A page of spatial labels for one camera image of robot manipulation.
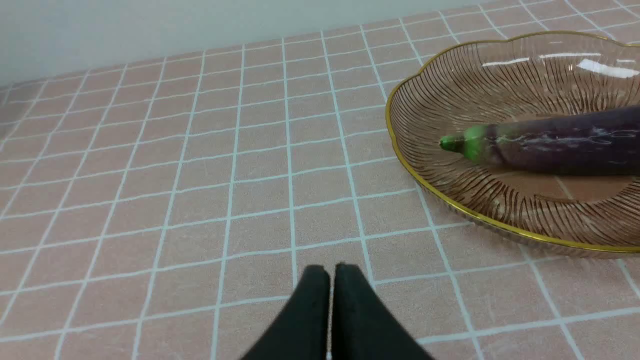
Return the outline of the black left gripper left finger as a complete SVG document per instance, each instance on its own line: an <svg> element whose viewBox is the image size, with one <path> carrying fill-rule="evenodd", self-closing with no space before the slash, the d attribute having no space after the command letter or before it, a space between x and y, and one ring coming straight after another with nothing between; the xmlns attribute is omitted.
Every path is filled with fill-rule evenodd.
<svg viewBox="0 0 640 360"><path fill-rule="evenodd" d="M243 360L324 360L327 357L330 275L308 265L282 310Z"/></svg>

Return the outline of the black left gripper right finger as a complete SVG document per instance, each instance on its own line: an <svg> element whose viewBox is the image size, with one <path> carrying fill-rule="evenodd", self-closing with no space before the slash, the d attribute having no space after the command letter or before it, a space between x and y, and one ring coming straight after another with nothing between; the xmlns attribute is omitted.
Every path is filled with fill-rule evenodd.
<svg viewBox="0 0 640 360"><path fill-rule="evenodd" d="M391 314L355 264L335 267L331 356L334 360L432 360Z"/></svg>

